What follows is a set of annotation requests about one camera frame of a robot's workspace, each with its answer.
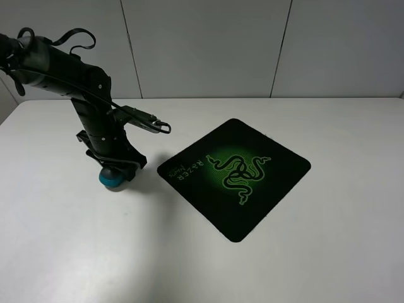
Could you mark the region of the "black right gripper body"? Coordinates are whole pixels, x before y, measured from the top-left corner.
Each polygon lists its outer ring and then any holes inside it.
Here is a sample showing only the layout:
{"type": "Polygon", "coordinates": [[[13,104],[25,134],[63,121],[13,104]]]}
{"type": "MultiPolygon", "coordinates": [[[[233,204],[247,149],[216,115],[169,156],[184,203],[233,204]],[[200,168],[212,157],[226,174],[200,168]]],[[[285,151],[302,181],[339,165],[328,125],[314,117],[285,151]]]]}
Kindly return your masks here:
{"type": "Polygon", "coordinates": [[[111,106],[71,100],[89,141],[89,149],[99,160],[135,162],[136,156],[124,128],[116,121],[111,106]]]}

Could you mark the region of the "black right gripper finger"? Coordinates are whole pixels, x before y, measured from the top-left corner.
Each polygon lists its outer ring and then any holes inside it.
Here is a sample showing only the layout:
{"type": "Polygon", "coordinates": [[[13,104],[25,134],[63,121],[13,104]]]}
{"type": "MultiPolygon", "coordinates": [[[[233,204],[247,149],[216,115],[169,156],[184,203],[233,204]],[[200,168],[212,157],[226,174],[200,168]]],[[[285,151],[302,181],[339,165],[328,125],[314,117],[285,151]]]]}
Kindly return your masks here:
{"type": "Polygon", "coordinates": [[[136,176],[136,172],[141,170],[147,164],[147,158],[140,152],[128,152],[124,156],[121,164],[121,173],[125,181],[132,181],[136,176]]]}
{"type": "Polygon", "coordinates": [[[103,161],[100,160],[100,159],[98,159],[98,158],[96,157],[96,155],[95,155],[91,150],[87,150],[87,151],[86,151],[86,155],[87,155],[88,157],[94,159],[101,167],[104,166],[103,161]]]}

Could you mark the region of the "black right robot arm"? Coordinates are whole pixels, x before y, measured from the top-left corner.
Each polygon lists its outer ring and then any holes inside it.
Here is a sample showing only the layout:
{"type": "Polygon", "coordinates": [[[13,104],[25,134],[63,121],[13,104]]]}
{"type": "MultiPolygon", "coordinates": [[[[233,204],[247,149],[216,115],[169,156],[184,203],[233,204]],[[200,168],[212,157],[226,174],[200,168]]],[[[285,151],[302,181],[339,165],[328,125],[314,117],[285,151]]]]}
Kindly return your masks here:
{"type": "Polygon", "coordinates": [[[1,35],[1,71],[14,81],[20,96],[29,85],[69,98],[84,128],[76,137],[102,167],[100,182],[117,187],[133,180],[147,160],[127,139],[124,126],[130,116],[113,104],[110,76],[76,54],[58,49],[78,33],[89,31],[74,28],[55,42],[28,27],[17,38],[1,35]]]}

